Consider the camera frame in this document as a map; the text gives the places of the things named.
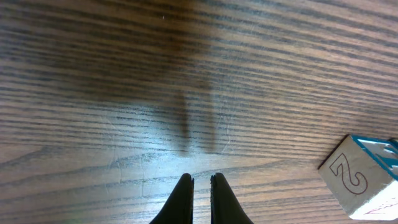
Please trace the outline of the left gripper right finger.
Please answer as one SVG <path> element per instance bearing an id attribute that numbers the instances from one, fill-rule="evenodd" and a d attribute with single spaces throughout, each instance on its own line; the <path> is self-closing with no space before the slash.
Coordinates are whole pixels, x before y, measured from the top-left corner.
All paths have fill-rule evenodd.
<path id="1" fill-rule="evenodd" d="M 253 224 L 222 173 L 211 176 L 211 224 Z"/>

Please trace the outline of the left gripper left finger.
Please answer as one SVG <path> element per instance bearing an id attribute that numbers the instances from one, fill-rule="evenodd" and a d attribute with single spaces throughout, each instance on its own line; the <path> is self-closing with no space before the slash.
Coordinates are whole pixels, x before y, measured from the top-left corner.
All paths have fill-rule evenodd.
<path id="1" fill-rule="evenodd" d="M 184 173 L 150 224 L 192 224 L 194 179 Z"/>

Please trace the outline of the white block red drawing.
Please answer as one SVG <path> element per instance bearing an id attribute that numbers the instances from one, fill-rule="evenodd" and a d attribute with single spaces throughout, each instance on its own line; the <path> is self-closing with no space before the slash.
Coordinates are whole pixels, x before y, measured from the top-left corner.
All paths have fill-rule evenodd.
<path id="1" fill-rule="evenodd" d="M 397 139 L 348 135 L 318 173 L 351 219 L 397 219 Z"/>

